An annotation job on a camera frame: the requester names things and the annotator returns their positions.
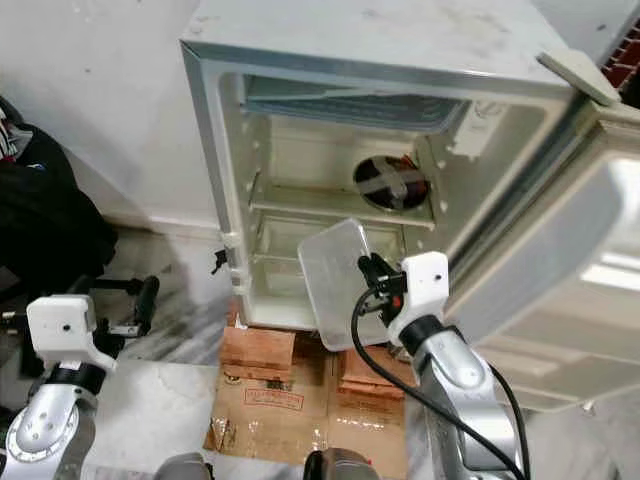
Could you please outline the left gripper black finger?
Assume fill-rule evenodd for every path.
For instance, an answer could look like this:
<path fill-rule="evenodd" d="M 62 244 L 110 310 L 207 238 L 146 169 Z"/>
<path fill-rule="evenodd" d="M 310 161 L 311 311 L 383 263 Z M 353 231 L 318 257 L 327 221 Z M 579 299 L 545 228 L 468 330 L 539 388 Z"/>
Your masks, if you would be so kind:
<path fill-rule="evenodd" d="M 156 276 L 146 276 L 138 283 L 133 307 L 134 337 L 146 337 L 150 333 L 156 310 L 157 293 L 159 293 L 159 279 Z"/>

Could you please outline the clear plastic food container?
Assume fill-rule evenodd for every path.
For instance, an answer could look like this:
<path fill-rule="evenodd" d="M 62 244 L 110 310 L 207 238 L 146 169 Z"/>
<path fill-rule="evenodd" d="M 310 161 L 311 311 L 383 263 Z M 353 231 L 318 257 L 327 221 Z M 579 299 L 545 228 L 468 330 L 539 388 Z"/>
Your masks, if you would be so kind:
<path fill-rule="evenodd" d="M 369 288 L 358 260 L 369 255 L 364 225 L 353 218 L 338 221 L 298 244 L 297 257 L 315 328 L 330 352 L 355 347 L 351 314 Z"/>

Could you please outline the white fridge shelf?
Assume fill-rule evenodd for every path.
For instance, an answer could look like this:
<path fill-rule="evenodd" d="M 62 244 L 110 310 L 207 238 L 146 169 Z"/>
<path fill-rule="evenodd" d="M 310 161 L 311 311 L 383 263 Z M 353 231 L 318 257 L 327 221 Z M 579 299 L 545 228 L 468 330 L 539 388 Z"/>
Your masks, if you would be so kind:
<path fill-rule="evenodd" d="M 337 189 L 310 189 L 284 186 L 257 186 L 250 196 L 253 210 L 300 212 L 300 214 L 355 218 L 362 221 L 435 228 L 430 206 L 407 211 L 384 209 L 370 204 L 364 196 Z"/>

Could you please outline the white fridge thermostat box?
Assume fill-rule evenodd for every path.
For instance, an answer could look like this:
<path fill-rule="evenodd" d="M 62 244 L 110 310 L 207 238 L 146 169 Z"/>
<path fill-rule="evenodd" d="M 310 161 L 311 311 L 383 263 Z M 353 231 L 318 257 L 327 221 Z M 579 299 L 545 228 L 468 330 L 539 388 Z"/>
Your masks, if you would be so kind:
<path fill-rule="evenodd" d="M 453 155 L 475 159 L 488 147 L 509 106 L 504 102 L 472 101 L 452 134 L 447 150 Z"/>

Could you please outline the white mini fridge cabinet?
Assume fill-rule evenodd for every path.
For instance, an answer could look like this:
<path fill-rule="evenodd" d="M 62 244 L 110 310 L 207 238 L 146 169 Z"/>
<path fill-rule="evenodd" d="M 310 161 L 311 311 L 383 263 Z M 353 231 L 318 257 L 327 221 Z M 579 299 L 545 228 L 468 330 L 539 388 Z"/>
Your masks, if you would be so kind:
<path fill-rule="evenodd" d="M 202 0 L 180 36 L 221 242 L 232 248 L 244 325 L 311 332 L 296 250 L 333 218 L 253 210 L 257 186 L 356 193 L 366 157 L 410 155 L 430 180 L 435 228 L 361 221 L 385 259 L 440 251 L 452 294 L 468 253 L 562 122 L 576 91 L 540 63 L 571 49 L 529 0 Z M 362 128 L 253 113 L 244 77 L 261 76 L 439 99 L 504 102 L 479 157 L 447 150 L 443 132 Z"/>

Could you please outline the black office chair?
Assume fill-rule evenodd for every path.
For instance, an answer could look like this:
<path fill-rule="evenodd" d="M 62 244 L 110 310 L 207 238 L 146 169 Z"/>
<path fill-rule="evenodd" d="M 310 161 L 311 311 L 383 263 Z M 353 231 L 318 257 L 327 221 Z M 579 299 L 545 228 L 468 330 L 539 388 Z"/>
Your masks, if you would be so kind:
<path fill-rule="evenodd" d="M 6 118 L 13 120 L 13 122 L 20 125 L 24 131 L 31 133 L 31 140 L 29 140 L 26 150 L 24 150 L 23 154 L 20 155 L 18 161 L 36 161 L 41 159 L 41 157 L 63 154 L 70 165 L 67 151 L 64 150 L 64 147 L 61 146 L 54 137 L 50 136 L 50 133 L 47 133 L 44 129 L 37 127 L 36 124 L 27 122 L 27 120 L 23 118 L 23 115 L 20 114 L 20 111 L 15 108 L 12 102 L 8 99 L 1 99 L 0 106 L 1 111 L 3 111 L 3 115 L 6 116 Z M 27 323 L 26 307 L 29 303 L 37 300 L 37 298 L 44 297 L 45 294 L 44 296 L 36 298 L 29 297 L 29 294 L 19 291 L 17 288 L 17 279 L 15 279 L 9 271 L 1 268 L 1 274 L 8 276 L 10 279 L 9 284 L 5 285 L 5 287 L 3 287 L 3 292 L 1 292 L 1 307 L 3 307 L 1 328 L 3 328 L 6 333 L 28 334 L 29 328 Z M 105 275 L 82 276 L 82 278 L 78 280 L 82 280 L 84 278 L 90 279 L 88 288 L 90 288 L 91 291 L 123 291 L 127 294 L 137 294 L 138 283 L 140 283 L 140 279 L 106 279 Z M 70 287 L 67 292 L 73 291 L 76 283 L 73 283 L 72 287 Z"/>

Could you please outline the round black taped fan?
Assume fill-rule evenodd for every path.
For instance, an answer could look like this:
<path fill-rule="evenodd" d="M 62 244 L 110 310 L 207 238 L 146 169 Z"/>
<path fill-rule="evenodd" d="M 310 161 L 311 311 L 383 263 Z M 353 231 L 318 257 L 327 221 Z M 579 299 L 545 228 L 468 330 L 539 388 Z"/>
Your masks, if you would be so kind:
<path fill-rule="evenodd" d="M 417 209 L 431 191 L 430 180 L 410 155 L 366 157 L 353 170 L 352 182 L 367 204 L 387 211 Z"/>

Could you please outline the small black object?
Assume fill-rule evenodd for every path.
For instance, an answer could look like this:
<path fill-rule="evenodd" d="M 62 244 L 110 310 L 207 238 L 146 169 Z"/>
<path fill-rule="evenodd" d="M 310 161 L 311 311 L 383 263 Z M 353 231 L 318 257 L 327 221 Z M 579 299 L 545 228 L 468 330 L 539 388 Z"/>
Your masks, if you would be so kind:
<path fill-rule="evenodd" d="M 236 262 L 234 262 L 232 248 L 221 247 L 214 252 L 214 265 L 210 270 L 211 275 L 227 274 L 230 278 L 236 275 Z"/>

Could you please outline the black backpack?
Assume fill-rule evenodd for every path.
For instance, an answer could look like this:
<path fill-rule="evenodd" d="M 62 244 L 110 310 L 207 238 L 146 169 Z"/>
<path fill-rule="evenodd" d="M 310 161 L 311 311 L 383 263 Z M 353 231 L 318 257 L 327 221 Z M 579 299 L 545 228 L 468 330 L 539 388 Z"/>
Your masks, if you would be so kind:
<path fill-rule="evenodd" d="M 1 268 L 36 298 L 104 275 L 118 233 L 56 154 L 0 164 L 0 241 Z"/>

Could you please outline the silver left robot leg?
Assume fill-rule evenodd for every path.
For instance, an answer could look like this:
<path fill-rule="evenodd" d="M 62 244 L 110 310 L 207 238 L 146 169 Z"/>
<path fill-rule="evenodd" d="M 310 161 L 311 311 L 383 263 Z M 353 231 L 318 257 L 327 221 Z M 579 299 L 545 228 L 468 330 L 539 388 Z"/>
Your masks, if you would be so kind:
<path fill-rule="evenodd" d="M 154 480 L 215 480 L 212 466 L 200 453 L 174 454 L 156 468 Z"/>

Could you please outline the silver robot leg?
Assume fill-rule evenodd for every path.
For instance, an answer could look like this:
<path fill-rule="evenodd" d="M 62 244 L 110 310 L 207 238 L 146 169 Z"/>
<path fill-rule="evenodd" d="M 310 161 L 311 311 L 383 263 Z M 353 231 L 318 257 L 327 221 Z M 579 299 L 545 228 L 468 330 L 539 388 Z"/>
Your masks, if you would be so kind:
<path fill-rule="evenodd" d="M 303 480 L 381 480 L 370 460 L 346 448 L 312 451 L 303 466 Z"/>
<path fill-rule="evenodd" d="M 174 454 L 156 468 L 154 480 L 215 480 L 212 466 L 200 453 Z"/>

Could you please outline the translucent freezer compartment flap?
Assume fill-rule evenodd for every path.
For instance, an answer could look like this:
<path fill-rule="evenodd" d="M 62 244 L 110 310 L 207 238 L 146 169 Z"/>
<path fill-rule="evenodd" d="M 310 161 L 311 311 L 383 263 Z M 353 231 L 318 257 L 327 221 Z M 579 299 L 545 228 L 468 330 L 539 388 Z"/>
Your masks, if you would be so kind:
<path fill-rule="evenodd" d="M 467 100 L 388 93 L 261 76 L 244 77 L 244 110 L 355 127 L 433 134 L 460 118 Z"/>

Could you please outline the flattened brown cardboard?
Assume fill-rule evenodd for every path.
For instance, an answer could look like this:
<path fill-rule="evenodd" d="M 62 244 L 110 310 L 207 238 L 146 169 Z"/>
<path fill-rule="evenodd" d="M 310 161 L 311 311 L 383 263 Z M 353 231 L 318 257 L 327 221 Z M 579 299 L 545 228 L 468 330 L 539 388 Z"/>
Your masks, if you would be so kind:
<path fill-rule="evenodd" d="M 221 375 L 204 448 L 303 465 L 311 451 L 346 448 L 380 476 L 406 480 L 404 396 L 355 351 L 296 344 L 291 380 Z"/>

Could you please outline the silver right robot leg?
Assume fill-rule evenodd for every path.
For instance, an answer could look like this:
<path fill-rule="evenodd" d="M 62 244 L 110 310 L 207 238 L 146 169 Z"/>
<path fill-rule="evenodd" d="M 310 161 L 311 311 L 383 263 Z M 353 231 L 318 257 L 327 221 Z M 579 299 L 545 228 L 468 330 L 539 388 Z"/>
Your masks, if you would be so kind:
<path fill-rule="evenodd" d="M 370 460 L 346 448 L 312 451 L 303 466 L 303 480 L 381 480 Z"/>

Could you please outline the black white striped cloth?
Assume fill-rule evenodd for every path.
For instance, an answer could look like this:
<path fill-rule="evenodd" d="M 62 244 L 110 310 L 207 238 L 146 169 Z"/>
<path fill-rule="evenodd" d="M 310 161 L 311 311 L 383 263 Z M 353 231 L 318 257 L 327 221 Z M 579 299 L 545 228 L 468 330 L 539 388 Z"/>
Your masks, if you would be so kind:
<path fill-rule="evenodd" d="M 17 163 L 20 155 L 26 150 L 29 140 L 31 140 L 31 133 L 24 131 L 20 125 L 6 116 L 1 116 L 0 150 L 5 161 Z"/>

